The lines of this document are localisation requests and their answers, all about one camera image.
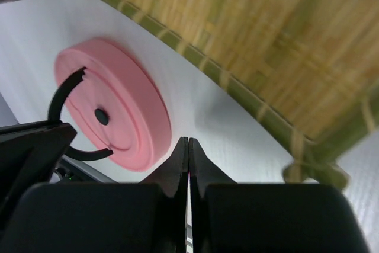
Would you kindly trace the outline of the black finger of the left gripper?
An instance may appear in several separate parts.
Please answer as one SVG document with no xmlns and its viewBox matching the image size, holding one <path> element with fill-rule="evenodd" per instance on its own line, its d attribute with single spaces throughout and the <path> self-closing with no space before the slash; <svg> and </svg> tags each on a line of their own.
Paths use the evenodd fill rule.
<svg viewBox="0 0 379 253">
<path fill-rule="evenodd" d="M 1 214 L 8 214 L 24 191 L 47 181 L 77 132 L 68 123 L 1 127 Z"/>
</svg>

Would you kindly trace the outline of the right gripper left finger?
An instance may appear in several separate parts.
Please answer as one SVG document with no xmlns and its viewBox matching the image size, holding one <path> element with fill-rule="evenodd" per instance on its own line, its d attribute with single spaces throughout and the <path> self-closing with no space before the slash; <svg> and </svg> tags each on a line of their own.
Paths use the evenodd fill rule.
<svg viewBox="0 0 379 253">
<path fill-rule="evenodd" d="M 189 138 L 180 137 L 171 155 L 142 184 L 157 185 L 152 252 L 187 251 Z"/>
</svg>

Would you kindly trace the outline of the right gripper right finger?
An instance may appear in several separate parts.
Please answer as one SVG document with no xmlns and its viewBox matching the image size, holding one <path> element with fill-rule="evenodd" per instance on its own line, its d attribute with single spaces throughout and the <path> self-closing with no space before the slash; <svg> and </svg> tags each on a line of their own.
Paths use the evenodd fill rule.
<svg viewBox="0 0 379 253">
<path fill-rule="evenodd" d="M 210 222 L 205 191 L 209 185 L 236 184 L 205 154 L 199 141 L 189 139 L 189 181 L 194 252 L 210 252 Z"/>
</svg>

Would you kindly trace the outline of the pink round lid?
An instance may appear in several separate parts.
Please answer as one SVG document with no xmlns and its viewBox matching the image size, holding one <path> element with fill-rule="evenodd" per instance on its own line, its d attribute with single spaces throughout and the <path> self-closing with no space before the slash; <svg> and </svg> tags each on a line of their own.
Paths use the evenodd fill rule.
<svg viewBox="0 0 379 253">
<path fill-rule="evenodd" d="M 62 50 L 54 62 L 57 91 L 48 118 L 58 121 L 66 108 L 95 146 L 69 147 L 78 161 L 111 159 L 144 172 L 167 153 L 172 138 L 161 94 L 137 59 L 107 38 L 95 37 Z"/>
</svg>

